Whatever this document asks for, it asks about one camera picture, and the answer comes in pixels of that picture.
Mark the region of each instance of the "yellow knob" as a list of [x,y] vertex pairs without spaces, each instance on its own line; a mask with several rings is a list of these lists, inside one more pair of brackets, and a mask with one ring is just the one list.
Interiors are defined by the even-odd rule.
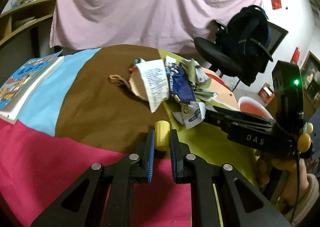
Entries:
[[170,123],[165,120],[156,122],[155,149],[158,151],[169,150]]
[[298,139],[298,151],[300,152],[306,152],[311,145],[311,138],[310,135],[305,133],[302,134]]
[[313,124],[311,122],[307,123],[307,133],[311,134],[313,132]]

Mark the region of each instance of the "multicolored tablecloth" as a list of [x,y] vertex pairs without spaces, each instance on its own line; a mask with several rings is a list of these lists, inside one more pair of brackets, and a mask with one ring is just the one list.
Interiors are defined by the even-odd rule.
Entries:
[[[0,192],[24,226],[91,164],[116,163],[133,152],[158,120],[170,121],[192,153],[216,165],[231,163],[255,184],[251,149],[206,123],[186,130],[171,114],[180,109],[176,103],[167,101],[151,113],[147,102],[108,80],[110,74],[128,79],[137,57],[167,54],[118,45],[65,56],[34,91],[16,124],[0,121]],[[190,187],[174,184],[166,158],[156,159],[151,184],[135,187],[132,226],[190,226]]]

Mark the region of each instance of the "triangular cutout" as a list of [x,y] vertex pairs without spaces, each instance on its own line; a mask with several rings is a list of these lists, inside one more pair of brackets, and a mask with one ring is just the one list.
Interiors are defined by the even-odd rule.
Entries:
[[239,179],[235,180],[244,211],[251,213],[263,207],[263,202]]
[[70,210],[72,212],[78,212],[84,198],[85,192],[89,186],[90,180],[85,179],[76,189],[72,191],[68,197],[63,200],[61,207]]

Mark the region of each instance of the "wire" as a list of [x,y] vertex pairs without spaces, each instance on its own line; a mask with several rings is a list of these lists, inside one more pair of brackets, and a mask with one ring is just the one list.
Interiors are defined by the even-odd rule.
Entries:
[[293,222],[294,214],[297,210],[297,205],[299,201],[299,191],[300,191],[300,161],[299,161],[300,159],[299,159],[299,153],[297,149],[296,149],[295,157],[296,157],[296,163],[297,163],[297,197],[296,197],[296,202],[294,203],[294,207],[291,215],[291,220],[290,220],[291,225]]

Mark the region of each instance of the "blue wrapper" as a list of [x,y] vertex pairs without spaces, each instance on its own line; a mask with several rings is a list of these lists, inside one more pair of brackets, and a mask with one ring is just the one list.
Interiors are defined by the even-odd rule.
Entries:
[[196,97],[189,82],[188,76],[182,65],[174,64],[170,70],[169,78],[170,94],[174,99],[183,104],[195,102]]

